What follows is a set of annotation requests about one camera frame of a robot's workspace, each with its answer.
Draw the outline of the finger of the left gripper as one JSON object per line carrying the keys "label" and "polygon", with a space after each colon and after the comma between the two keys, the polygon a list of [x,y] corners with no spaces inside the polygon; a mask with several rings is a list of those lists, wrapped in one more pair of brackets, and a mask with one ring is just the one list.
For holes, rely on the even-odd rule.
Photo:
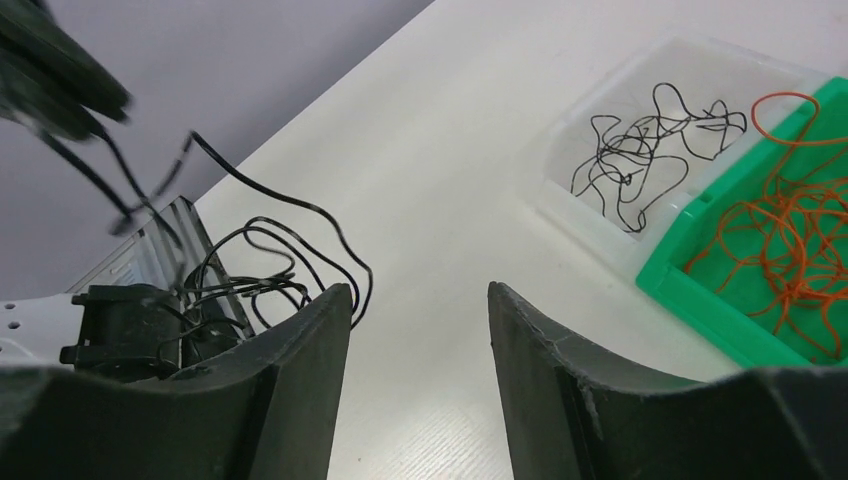
{"label": "finger of the left gripper", "polygon": [[1,3],[1,117],[87,141],[97,115],[129,121],[126,88],[57,23],[44,1]]}

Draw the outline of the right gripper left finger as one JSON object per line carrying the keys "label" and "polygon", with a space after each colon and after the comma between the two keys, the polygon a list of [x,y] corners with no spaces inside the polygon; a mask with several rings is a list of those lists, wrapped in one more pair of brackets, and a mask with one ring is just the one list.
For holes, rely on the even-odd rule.
{"label": "right gripper left finger", "polygon": [[5,479],[323,479],[347,358],[342,284],[164,380],[1,371]]}

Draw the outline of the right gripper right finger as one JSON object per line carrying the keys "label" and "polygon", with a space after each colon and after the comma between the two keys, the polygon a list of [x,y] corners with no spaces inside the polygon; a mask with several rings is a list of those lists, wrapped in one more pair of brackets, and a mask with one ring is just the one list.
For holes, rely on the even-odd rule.
{"label": "right gripper right finger", "polygon": [[843,479],[847,372],[758,367],[710,382],[624,358],[508,285],[488,318],[517,479]]}

